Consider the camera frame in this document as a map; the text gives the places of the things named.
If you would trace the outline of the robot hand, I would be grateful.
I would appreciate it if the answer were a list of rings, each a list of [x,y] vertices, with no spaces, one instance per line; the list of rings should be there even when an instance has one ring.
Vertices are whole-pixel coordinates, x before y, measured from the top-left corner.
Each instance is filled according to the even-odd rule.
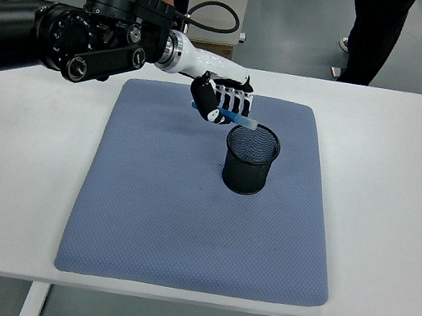
[[[166,73],[192,78],[192,105],[210,123],[258,127],[249,117],[253,99],[247,69],[225,57],[195,48],[180,31],[171,31],[165,53],[156,64]]]

